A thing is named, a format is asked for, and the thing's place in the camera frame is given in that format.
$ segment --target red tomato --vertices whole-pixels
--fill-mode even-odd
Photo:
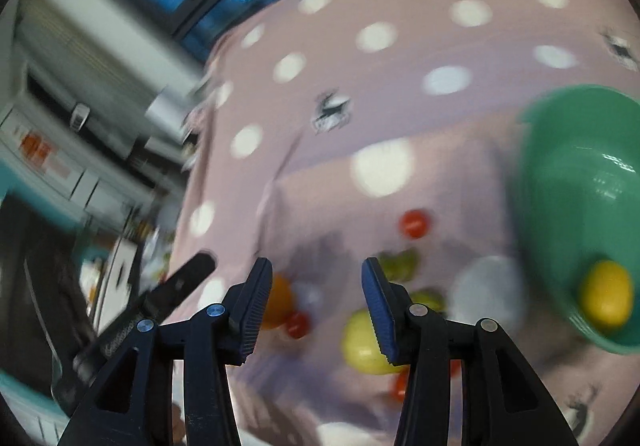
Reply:
[[[406,384],[409,381],[409,369],[406,368],[400,372],[394,380],[394,386],[391,388],[391,397],[397,402],[404,401],[404,394],[406,393]]]
[[[311,322],[306,312],[293,311],[284,322],[287,334],[294,340],[299,340],[309,334]]]
[[[451,378],[455,378],[462,371],[462,361],[460,360],[450,360],[449,362],[449,373]]]
[[[424,210],[409,210],[400,217],[399,229],[410,239],[421,239],[431,229],[429,214]]]

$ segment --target lemon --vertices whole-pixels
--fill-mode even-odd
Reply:
[[[595,263],[580,286],[580,307],[603,332],[622,327],[634,306],[634,285],[628,271],[613,261]]]

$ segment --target green fruit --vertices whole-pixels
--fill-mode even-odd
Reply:
[[[386,279],[389,282],[401,280],[402,270],[396,255],[388,251],[383,251],[378,254],[377,259],[382,268],[382,272],[385,273]]]
[[[411,293],[410,296],[412,302],[426,305],[435,312],[445,312],[447,309],[444,296],[435,289],[421,289],[420,291]]]
[[[400,282],[407,282],[415,276],[415,272],[418,270],[418,264],[420,264],[420,253],[415,248],[405,249],[396,255],[396,264],[400,275],[398,280]]]
[[[363,374],[380,376],[402,371],[402,366],[391,365],[380,352],[371,317],[366,309],[354,312],[345,325],[342,355],[347,365]]]

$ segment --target polka dot tablecloth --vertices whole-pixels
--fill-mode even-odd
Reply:
[[[436,224],[412,289],[446,291],[476,258],[513,256],[504,176],[516,113],[569,84],[640,97],[639,42],[626,0],[281,0],[225,35],[192,116],[199,157],[172,256],[175,269],[208,249],[219,266],[172,319],[220,301],[259,253],[314,324],[299,342],[261,334],[230,370],[240,426],[274,446],[391,444],[391,381],[340,353],[364,306],[360,262],[399,249],[396,220],[415,207]],[[640,360],[585,344],[532,297],[518,345],[595,446],[638,387]],[[454,396],[452,444],[460,408]]]

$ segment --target yellow apple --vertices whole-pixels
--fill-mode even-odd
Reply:
[[[342,355],[347,365],[363,374],[382,375],[402,371],[402,366],[391,365],[380,352],[373,323],[366,309],[354,312],[345,325]]]

